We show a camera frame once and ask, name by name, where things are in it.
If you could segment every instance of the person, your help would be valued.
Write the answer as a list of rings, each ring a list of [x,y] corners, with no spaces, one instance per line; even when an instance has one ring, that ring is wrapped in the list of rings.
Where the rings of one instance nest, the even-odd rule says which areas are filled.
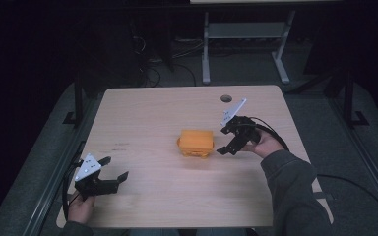
[[[263,158],[261,166],[272,194],[274,235],[332,235],[329,216],[313,196],[311,185],[316,178],[315,168],[284,150],[269,133],[259,129],[257,132],[260,142],[248,144],[241,151],[251,151]],[[80,197],[74,200],[61,235],[92,235],[85,223],[94,202],[94,198],[84,202]]]
[[[89,196],[84,201],[82,195],[78,191],[76,191],[73,194],[73,201],[69,204],[67,222],[64,225],[63,230],[59,234],[59,236],[94,235],[92,229],[88,227],[86,223],[91,218],[95,200],[95,196]]]

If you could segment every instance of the orange plastic container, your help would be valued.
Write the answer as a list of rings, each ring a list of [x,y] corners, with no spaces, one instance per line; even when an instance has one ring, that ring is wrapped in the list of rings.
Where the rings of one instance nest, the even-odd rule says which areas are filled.
[[[213,151],[214,138],[212,131],[182,130],[177,145],[184,156],[207,158]]]

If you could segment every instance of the person's hand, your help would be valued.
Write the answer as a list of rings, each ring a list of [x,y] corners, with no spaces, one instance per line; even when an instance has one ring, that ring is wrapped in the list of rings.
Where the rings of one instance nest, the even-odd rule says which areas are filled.
[[[273,138],[271,134],[260,129],[256,129],[256,132],[258,132],[261,136],[260,142],[258,144],[254,142],[252,142],[251,145],[247,144],[241,149],[242,151],[251,151],[258,154],[262,158],[266,158],[271,153],[284,149],[284,147],[275,138]]]
[[[68,220],[86,224],[91,218],[96,197],[89,196],[85,201],[83,201],[82,195],[76,191],[73,194],[73,198],[75,199],[69,205]]]

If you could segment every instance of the dark floor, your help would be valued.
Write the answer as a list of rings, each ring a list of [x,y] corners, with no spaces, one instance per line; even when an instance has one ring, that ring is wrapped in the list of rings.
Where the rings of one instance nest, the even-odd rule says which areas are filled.
[[[286,49],[283,60],[291,78],[289,85],[280,82],[270,56],[272,46],[266,45],[254,52],[212,57],[210,86],[272,84],[280,86],[283,91],[297,88],[313,78],[302,75],[310,48],[310,43],[293,43]],[[195,76],[197,86],[203,86],[199,54],[175,58],[174,63],[184,67],[175,66],[174,72],[171,72],[164,64],[152,64],[149,70],[151,81],[147,81],[145,86],[194,86],[190,72]],[[337,107],[343,102],[342,95],[328,99],[323,94],[326,84],[327,82],[323,82],[316,85],[303,94],[285,96],[308,155],[319,173],[347,178],[377,196],[370,175],[350,137],[349,128],[337,111]],[[73,97],[73,87],[69,86],[49,116],[1,206],[0,235],[20,235],[25,232],[36,208],[35,203],[40,203],[40,194],[58,158],[68,152],[66,149],[76,148],[77,144],[72,140],[77,139],[74,137],[79,131],[73,129],[72,125],[62,124],[66,113],[74,109]],[[86,139],[101,98],[102,95],[85,99],[86,119],[80,127],[82,133],[79,140]],[[359,85],[355,87],[354,109],[362,111],[370,123],[370,126],[356,127],[355,131],[378,164],[378,110],[368,92]],[[349,182],[326,177],[320,177],[319,181],[323,190],[334,198],[329,201],[329,205],[335,218],[335,235],[378,235],[378,203],[372,197]],[[56,199],[49,209],[40,235],[59,232],[60,229],[55,225],[61,207],[59,201]],[[257,230],[261,235],[269,235],[271,232],[269,228]],[[120,235],[123,232],[123,229],[96,229],[94,234]]]

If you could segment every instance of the table top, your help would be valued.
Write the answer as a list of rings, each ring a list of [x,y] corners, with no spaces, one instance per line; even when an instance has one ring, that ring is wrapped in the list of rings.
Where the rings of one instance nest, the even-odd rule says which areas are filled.
[[[230,95],[232,102],[221,101]],[[247,98],[238,112],[266,121],[292,153],[309,161],[281,90],[276,86],[109,89],[95,117],[82,158],[111,156],[99,178],[129,171],[118,193],[98,196],[91,227],[253,227],[272,225],[272,202],[261,158],[250,152],[206,159],[184,157],[182,129],[211,130],[215,149],[233,134],[221,133],[223,112]],[[69,193],[74,192],[74,184]],[[321,192],[317,181],[314,192]],[[320,203],[331,212],[325,200]],[[65,223],[62,210],[57,225]]]

